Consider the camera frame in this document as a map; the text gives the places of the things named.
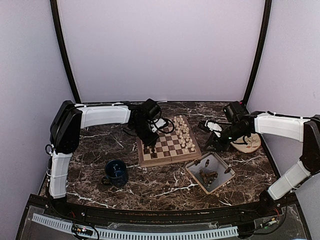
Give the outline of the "wooden folding chess board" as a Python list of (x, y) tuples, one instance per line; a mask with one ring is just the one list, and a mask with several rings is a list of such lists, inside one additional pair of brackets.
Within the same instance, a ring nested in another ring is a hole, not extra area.
[[(173, 163), (186, 162), (186, 161), (196, 160), (200, 158), (202, 156), (202, 153), (196, 141), (196, 138), (191, 130), (191, 126), (188, 123), (188, 120), (187, 120), (187, 124), (190, 128), (191, 138), (195, 142), (195, 152), (176, 155), (177, 152), (173, 147), (174, 144), (172, 141), (172, 133), (174, 131), (170, 132), (172, 127), (167, 126), (163, 129), (165, 132), (167, 132), (166, 134), (162, 132), (158, 133), (159, 138), (157, 139), (154, 147), (156, 158), (152, 158), (152, 152), (151, 152), (150, 146), (144, 147), (143, 142), (139, 138), (136, 139), (139, 165), (143, 168), (155, 167), (155, 166), (161, 166), (161, 165), (167, 165), (167, 164), (173, 164)], [(148, 149), (147, 154), (144, 154), (144, 149)]]

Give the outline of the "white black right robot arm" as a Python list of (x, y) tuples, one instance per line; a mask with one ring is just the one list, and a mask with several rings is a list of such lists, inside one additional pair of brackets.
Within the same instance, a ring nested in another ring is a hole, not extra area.
[(211, 135), (205, 148), (223, 152), (241, 138), (253, 134), (275, 136), (301, 143), (301, 155), (276, 182), (261, 194), (255, 213), (266, 217), (275, 208), (275, 200), (301, 186), (320, 172), (320, 116), (293, 116), (271, 111), (249, 112), (244, 104), (233, 101), (223, 108), (227, 122), (204, 120), (199, 127)]

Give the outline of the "silver metal tray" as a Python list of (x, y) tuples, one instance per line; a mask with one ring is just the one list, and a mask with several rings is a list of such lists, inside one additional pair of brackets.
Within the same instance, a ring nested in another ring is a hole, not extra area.
[(206, 153), (188, 163), (185, 168), (207, 195), (212, 194), (236, 175), (236, 172), (216, 152)]

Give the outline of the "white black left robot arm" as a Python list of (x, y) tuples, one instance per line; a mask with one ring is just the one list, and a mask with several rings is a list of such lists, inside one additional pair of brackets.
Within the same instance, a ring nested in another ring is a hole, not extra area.
[(70, 206), (62, 199), (66, 196), (67, 176), (70, 160), (80, 143), (82, 129), (108, 125), (127, 125), (130, 131), (147, 147), (154, 147), (164, 132), (164, 128), (174, 123), (162, 117), (158, 103), (147, 99), (141, 104), (116, 102), (108, 104), (75, 104), (64, 101), (50, 126), (50, 156), (47, 175), (48, 192), (55, 199), (51, 210), (60, 218), (67, 218), (71, 213)]

